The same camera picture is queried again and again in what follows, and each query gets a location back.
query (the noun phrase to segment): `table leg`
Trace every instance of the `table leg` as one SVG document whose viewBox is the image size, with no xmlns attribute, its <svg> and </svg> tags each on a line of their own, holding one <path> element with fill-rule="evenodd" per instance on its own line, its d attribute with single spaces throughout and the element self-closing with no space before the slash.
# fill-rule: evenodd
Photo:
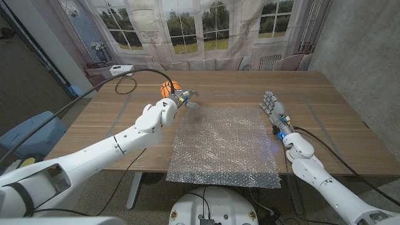
<svg viewBox="0 0 400 225">
<path fill-rule="evenodd" d="M 296 177 L 294 175 L 286 176 L 287 186 L 289 188 L 289 193 L 291 197 L 291 201 L 293 203 L 294 209 L 300 215 L 304 213 L 303 204 L 301 203 L 300 193 L 298 184 L 296 182 Z"/>
<path fill-rule="evenodd" d="M 140 180 L 142 179 L 142 174 L 143 174 L 142 172 L 135 172 L 131 185 L 131 190 L 129 192 L 129 196 L 127 197 L 127 203 L 126 203 L 127 209 L 133 209 L 133 207 L 135 206 L 136 198 L 139 193 Z"/>
</svg>

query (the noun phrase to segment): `window frame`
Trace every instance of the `window frame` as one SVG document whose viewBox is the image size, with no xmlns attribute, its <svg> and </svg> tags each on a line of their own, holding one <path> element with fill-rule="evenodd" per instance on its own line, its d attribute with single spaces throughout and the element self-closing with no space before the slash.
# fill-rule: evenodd
<svg viewBox="0 0 400 225">
<path fill-rule="evenodd" d="M 291 12 L 278 12 L 278 9 L 279 9 L 279 3 L 281 2 L 281 1 L 286 1 L 286 0 L 277 0 L 277 4 L 276 4 L 276 10 L 275 10 L 275 13 L 270 13 L 270 14 L 263 14 L 263 10 L 261 10 L 261 12 L 260 12 L 260 14 L 259 14 L 259 17 L 257 18 L 257 21 L 256 21 L 256 23 L 257 23 L 257 33 L 256 33 L 256 35 L 255 35 L 255 40 L 254 40 L 254 43 L 255 44 L 267 44 L 267 43 L 276 43 L 276 42 L 279 42 L 279 41 L 289 41 L 289 33 L 287 32 L 287 30 L 286 30 L 286 33 L 285 33 L 285 36 L 281 36 L 281 37 L 274 37 L 274 35 L 275 35 L 275 28 L 276 28 L 276 21 L 277 21 L 277 19 L 278 19 L 278 16 L 287 16 L 287 15 L 290 15 L 290 18 L 289 18 L 289 22 L 288 22 L 288 27 L 287 28 L 289 28 L 289 25 L 291 24 L 291 21 L 293 20 L 293 15 L 295 14 L 294 13 L 294 11 L 295 10 L 297 10 L 297 9 L 295 9 L 294 8 L 294 6 L 295 6 L 295 1 L 296 0 L 293 0 L 293 6 L 292 6 L 292 11 Z M 260 23 L 261 23 L 261 18 L 264 18 L 264 17 L 269 17 L 269 16 L 274 16 L 275 18 L 274 18 L 274 28 L 273 28 L 273 30 L 272 30 L 272 37 L 271 38 L 258 38 L 258 36 L 259 36 L 259 30 L 260 30 Z"/>
<path fill-rule="evenodd" d="M 196 34 L 192 35 L 184 35 L 184 36 L 194 36 L 196 35 L 197 37 L 197 52 L 190 52 L 190 53 L 185 53 L 185 54 L 175 54 L 174 46 L 171 41 L 171 36 L 169 34 L 169 29 L 167 25 L 167 17 L 165 15 L 166 10 L 163 8 L 163 0 L 157 0 L 158 8 L 159 8 L 159 14 L 161 16 L 161 22 L 162 22 L 162 28 L 164 29 L 165 37 L 166 37 L 166 42 L 168 45 L 169 52 L 174 60 L 188 60 L 188 59 L 204 59 L 204 58 L 215 58 L 215 57 L 221 57 L 221 56 L 228 56 L 232 51 L 232 42 L 233 42 L 233 37 L 232 37 L 232 32 L 233 32 L 233 14 L 234 14 L 234 9 L 233 9 L 233 3 L 231 3 L 230 0 L 225 1 L 223 5 L 227 7 L 227 10 L 229 11 L 229 44 L 228 44 L 228 49 L 222 49 L 222 50 L 211 50 L 211 51 L 205 51 L 204 49 L 204 33 L 203 33 L 203 9 L 200 7 L 200 1 L 198 0 L 191 0 L 193 3 L 193 11 L 194 11 L 194 25 L 196 27 Z"/>
<path fill-rule="evenodd" d="M 103 38 L 108 42 L 108 44 L 112 47 L 113 51 L 116 54 L 121 55 L 143 55 L 143 56 L 148 56 L 148 50 L 146 49 L 146 45 L 143 44 L 143 35 L 138 31 L 137 26 L 134 23 L 133 20 L 133 15 L 132 12 L 129 10 L 129 4 L 127 3 L 127 0 L 124 0 L 124 6 L 95 6 L 91 2 L 91 0 L 85 0 L 87 6 L 89 6 L 90 12 L 94 15 L 95 18 L 93 18 L 96 22 L 96 25 L 99 26 L 99 30 L 101 34 L 104 36 Z M 104 23 L 103 19 L 101 19 L 98 10 L 97 9 L 121 9 L 124 8 L 127 12 L 129 22 L 132 24 L 133 30 L 125 30 L 121 29 L 120 25 L 118 24 L 116 18 L 114 17 L 114 14 L 111 13 L 112 18 L 114 19 L 114 22 L 117 24 L 119 29 L 109 29 L 106 24 Z M 142 44 L 143 50 L 131 50 L 131 49 L 123 49 L 119 46 L 118 42 L 115 40 L 114 36 L 111 34 L 111 31 L 120 31 L 120 32 L 133 32 L 136 33 L 137 37 L 140 40 L 140 43 Z"/>
<path fill-rule="evenodd" d="M 206 9 L 211 9 L 211 8 L 217 8 L 217 7 L 220 7 L 220 6 L 226 6 L 226 8 L 227 8 L 227 10 L 229 11 L 229 29 L 223 29 L 223 30 L 217 30 L 217 25 L 216 25 L 216 30 L 215 31 L 210 31 L 210 32 L 207 32 L 206 34 L 209 34 L 209 33 L 215 33 L 216 34 L 216 41 L 218 40 L 218 37 L 217 37 L 217 33 L 218 32 L 223 32 L 223 31 L 229 31 L 229 37 L 228 37 L 228 47 L 227 47 L 227 49 L 216 49 L 216 50 L 210 50 L 210 51 L 206 51 L 205 50 L 205 46 L 203 46 L 203 49 L 204 49 L 204 55 L 208 58 L 208 56 L 211 56 L 211 55 L 215 55 L 215 54 L 224 54 L 224 53 L 229 53 L 229 51 L 231 51 L 231 49 L 232 49 L 232 41 L 233 41 L 233 38 L 232 38 L 232 32 L 233 32 L 233 9 L 231 9 L 233 6 L 229 3 L 229 2 L 227 2 L 227 1 L 223 1 L 223 4 L 222 5 L 218 5 L 218 6 L 213 6 L 213 7 L 209 7 L 209 8 L 206 8 Z M 205 9 L 201 9 L 201 8 L 199 8 L 199 10 L 200 10 L 200 13 L 203 15 L 203 11 L 205 10 Z M 204 43 L 204 31 L 203 31 L 203 17 L 202 17 L 202 19 L 201 19 L 201 32 L 202 32 L 202 41 L 203 41 L 203 43 Z"/>
</svg>

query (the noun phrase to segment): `grass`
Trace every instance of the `grass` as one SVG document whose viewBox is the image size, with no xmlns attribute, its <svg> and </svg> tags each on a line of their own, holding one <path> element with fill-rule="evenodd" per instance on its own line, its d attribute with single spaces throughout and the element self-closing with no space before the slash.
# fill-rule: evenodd
<svg viewBox="0 0 400 225">
<path fill-rule="evenodd" d="M 205 51 L 228 49 L 228 46 L 229 46 L 228 38 L 204 42 L 204 50 Z M 197 51 L 198 51 L 197 43 L 187 44 L 186 50 L 185 50 L 185 46 L 183 44 L 174 46 L 175 54 L 196 53 Z"/>
<path fill-rule="evenodd" d="M 119 47 L 120 47 L 121 49 L 128 49 L 128 50 L 131 50 L 131 49 L 129 48 L 128 45 L 120 44 L 120 43 L 118 43 L 118 44 L 119 44 Z M 140 47 L 131 46 L 131 48 L 132 48 L 132 50 L 143 50 L 143 47 L 142 47 L 142 46 L 140 46 Z"/>
<path fill-rule="evenodd" d="M 274 38 L 283 37 L 283 36 L 285 36 L 285 34 L 286 34 L 286 31 L 275 32 Z M 272 38 L 272 37 L 273 37 L 273 34 L 271 32 L 258 34 L 259 39 Z"/>
</svg>

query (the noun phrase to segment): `screw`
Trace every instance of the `screw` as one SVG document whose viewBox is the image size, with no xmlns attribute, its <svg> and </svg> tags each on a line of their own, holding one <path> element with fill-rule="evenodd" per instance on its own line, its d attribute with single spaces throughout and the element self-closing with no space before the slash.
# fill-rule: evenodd
<svg viewBox="0 0 400 225">
<path fill-rule="evenodd" d="M 178 217 L 178 212 L 177 212 L 177 211 L 171 212 L 171 219 L 172 219 L 173 221 L 174 221 L 177 217 Z"/>
<path fill-rule="evenodd" d="M 254 211 L 250 211 L 249 212 L 249 217 L 251 220 L 255 220 L 257 218 L 257 215 Z"/>
</svg>

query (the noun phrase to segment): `printed window backdrop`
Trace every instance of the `printed window backdrop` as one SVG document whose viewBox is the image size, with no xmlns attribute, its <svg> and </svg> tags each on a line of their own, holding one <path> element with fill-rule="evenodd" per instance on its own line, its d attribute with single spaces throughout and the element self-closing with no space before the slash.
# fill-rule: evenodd
<svg viewBox="0 0 400 225">
<path fill-rule="evenodd" d="M 79 3 L 76 0 L 59 0 L 59 3 L 84 44 L 92 63 L 105 64 L 112 61 L 110 53 Z"/>
<path fill-rule="evenodd" d="M 143 50 L 123 0 L 91 0 L 91 2 L 121 49 Z"/>
<path fill-rule="evenodd" d="M 204 50 L 229 47 L 229 10 L 226 1 L 201 0 Z"/>
<path fill-rule="evenodd" d="M 169 36 L 175 54 L 196 53 L 196 25 L 191 0 L 163 0 Z"/>
<path fill-rule="evenodd" d="M 292 8 L 293 0 L 266 0 L 261 11 L 258 38 L 285 36 Z"/>
</svg>

